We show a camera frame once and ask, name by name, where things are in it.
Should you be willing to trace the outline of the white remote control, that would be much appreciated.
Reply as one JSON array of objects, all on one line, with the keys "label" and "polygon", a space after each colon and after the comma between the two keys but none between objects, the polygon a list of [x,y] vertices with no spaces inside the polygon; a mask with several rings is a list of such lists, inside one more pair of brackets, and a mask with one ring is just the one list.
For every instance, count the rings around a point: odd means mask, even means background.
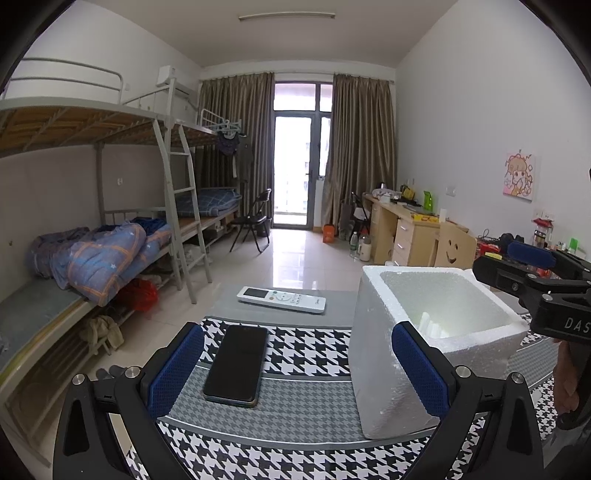
[{"label": "white remote control", "polygon": [[260,287],[242,287],[236,294],[239,302],[274,309],[321,315],[325,313],[325,297]]}]

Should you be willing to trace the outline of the anime girl wall poster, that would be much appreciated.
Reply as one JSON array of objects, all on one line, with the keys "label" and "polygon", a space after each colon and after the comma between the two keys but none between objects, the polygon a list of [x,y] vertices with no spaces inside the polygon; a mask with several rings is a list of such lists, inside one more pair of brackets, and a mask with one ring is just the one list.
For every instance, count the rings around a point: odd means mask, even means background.
[{"label": "anime girl wall poster", "polygon": [[505,162],[503,194],[532,202],[536,186],[536,158],[521,150],[510,154]]}]

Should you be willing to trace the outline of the orange bucket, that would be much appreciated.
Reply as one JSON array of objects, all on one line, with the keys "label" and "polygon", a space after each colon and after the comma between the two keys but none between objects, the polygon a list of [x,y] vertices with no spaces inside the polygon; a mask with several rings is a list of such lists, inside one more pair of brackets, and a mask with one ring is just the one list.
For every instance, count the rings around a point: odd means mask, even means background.
[{"label": "orange bucket", "polygon": [[335,226],[332,224],[325,224],[322,226],[322,241],[325,244],[331,244],[335,241]]}]

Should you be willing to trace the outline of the black smartphone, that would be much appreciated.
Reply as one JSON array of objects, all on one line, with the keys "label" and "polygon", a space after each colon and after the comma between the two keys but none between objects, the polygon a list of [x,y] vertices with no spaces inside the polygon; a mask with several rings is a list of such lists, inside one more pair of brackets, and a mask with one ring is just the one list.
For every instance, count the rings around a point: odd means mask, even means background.
[{"label": "black smartphone", "polygon": [[269,331],[263,327],[231,325],[202,388],[207,401],[253,408],[259,402]]}]

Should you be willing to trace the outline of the left brown curtain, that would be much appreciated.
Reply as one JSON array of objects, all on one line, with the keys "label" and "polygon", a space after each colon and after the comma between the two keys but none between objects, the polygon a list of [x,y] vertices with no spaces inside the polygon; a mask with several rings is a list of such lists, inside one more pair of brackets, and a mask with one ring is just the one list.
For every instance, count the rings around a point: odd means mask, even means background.
[{"label": "left brown curtain", "polygon": [[273,187],[273,73],[205,80],[199,107],[216,139],[202,150],[198,184],[232,187],[245,214],[257,194]]}]

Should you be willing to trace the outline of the blue plaid quilt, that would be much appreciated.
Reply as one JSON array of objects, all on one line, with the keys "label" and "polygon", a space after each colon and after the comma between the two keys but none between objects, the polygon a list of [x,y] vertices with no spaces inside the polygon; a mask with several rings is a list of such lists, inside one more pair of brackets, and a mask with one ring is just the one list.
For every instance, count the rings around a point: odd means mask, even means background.
[{"label": "blue plaid quilt", "polygon": [[171,240],[162,219],[136,217],[91,230],[78,227],[36,237],[25,265],[31,274],[73,289],[105,306],[133,278],[152,264]]}]

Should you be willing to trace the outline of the wooden desk with drawers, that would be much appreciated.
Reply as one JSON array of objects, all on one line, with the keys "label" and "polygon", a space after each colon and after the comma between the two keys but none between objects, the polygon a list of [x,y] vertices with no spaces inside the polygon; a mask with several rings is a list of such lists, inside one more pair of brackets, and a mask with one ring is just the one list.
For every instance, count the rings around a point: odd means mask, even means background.
[{"label": "wooden desk with drawers", "polygon": [[[437,216],[420,215],[403,204],[383,203],[372,194],[363,195],[363,204],[370,208],[370,259],[374,264],[433,267],[443,223]],[[467,227],[456,225],[470,233]]]}]

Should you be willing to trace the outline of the glass balcony door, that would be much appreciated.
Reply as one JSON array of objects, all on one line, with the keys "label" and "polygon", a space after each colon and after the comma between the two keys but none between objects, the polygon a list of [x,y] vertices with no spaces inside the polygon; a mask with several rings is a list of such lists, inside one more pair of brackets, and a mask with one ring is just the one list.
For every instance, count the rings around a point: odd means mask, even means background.
[{"label": "glass balcony door", "polygon": [[332,84],[280,81],[273,97],[273,225],[318,229],[331,136]]}]

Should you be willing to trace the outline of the white tissue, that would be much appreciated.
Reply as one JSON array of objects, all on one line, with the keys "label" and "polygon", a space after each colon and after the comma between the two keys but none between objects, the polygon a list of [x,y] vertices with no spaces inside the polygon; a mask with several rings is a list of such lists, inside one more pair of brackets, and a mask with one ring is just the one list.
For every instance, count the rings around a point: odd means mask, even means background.
[{"label": "white tissue", "polygon": [[419,331],[423,336],[431,338],[448,337],[448,332],[438,322],[433,320],[428,312],[424,312],[421,316]]}]

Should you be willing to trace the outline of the brown curtain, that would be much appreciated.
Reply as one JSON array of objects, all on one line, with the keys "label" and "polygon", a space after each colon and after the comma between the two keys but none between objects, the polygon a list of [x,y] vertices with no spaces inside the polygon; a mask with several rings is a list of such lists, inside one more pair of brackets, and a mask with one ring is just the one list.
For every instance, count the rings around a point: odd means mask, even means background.
[{"label": "brown curtain", "polygon": [[396,185],[394,103],[386,80],[338,74],[332,82],[329,158],[322,191],[322,221],[338,226],[351,194],[384,182]]},{"label": "brown curtain", "polygon": [[216,139],[202,150],[198,184],[232,187],[245,214],[257,194],[273,187],[273,73],[205,80],[199,107]]}]

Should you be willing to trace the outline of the smiley face wooden chair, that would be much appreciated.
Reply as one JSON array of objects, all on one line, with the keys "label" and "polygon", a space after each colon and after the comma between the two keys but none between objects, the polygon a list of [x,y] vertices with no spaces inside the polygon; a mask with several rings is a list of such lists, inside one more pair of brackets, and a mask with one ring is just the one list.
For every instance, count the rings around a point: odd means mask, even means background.
[{"label": "smiley face wooden chair", "polygon": [[471,269],[476,258],[477,239],[458,225],[445,222],[439,229],[434,267]]}]

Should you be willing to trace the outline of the right brown curtain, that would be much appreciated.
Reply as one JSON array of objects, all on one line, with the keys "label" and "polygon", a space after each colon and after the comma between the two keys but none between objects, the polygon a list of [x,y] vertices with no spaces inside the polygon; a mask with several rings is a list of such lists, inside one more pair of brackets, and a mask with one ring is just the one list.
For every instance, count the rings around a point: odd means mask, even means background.
[{"label": "right brown curtain", "polygon": [[338,74],[332,82],[329,158],[322,191],[322,221],[338,226],[351,194],[384,182],[396,185],[394,103],[386,80]]}]

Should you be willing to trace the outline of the ceiling tube light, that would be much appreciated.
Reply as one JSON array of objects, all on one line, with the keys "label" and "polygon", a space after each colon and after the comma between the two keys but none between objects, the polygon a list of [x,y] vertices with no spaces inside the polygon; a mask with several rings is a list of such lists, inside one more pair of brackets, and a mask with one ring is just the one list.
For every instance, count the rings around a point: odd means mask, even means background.
[{"label": "ceiling tube light", "polygon": [[260,12],[245,15],[238,15],[238,21],[256,21],[263,19],[278,19],[278,18],[324,18],[335,19],[337,13],[325,11],[275,11],[275,12]]}]

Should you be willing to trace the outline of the houndstooth table mat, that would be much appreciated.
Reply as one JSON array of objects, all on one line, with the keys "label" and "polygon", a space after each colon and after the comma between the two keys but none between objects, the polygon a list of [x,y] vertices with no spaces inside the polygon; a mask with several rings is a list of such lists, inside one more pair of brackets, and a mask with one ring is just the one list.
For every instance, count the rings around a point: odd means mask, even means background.
[{"label": "houndstooth table mat", "polygon": [[270,326],[256,407],[207,401],[202,387],[229,322],[204,319],[204,351],[158,426],[195,479],[400,479],[428,427],[363,437],[346,328]]}]

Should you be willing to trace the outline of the black folding chair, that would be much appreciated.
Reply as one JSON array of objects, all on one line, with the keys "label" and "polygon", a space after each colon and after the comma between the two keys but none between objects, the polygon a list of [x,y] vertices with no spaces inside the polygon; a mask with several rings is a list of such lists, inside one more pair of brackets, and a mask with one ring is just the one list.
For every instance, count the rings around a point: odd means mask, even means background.
[{"label": "black folding chair", "polygon": [[[232,252],[235,248],[236,241],[238,241],[239,235],[242,234],[242,232],[245,232],[242,242],[245,242],[247,236],[252,235],[254,244],[256,244],[256,250],[259,251],[259,254],[262,254],[263,251],[270,246],[270,218],[264,213],[264,209],[266,209],[266,205],[270,203],[272,193],[273,189],[264,189],[263,192],[260,192],[259,195],[254,198],[252,205],[250,205],[249,210],[245,215],[236,217],[230,222],[232,226],[238,227],[238,234],[236,234],[229,252]],[[259,229],[263,230],[263,237],[266,238],[266,245],[263,247],[259,245]]]}]

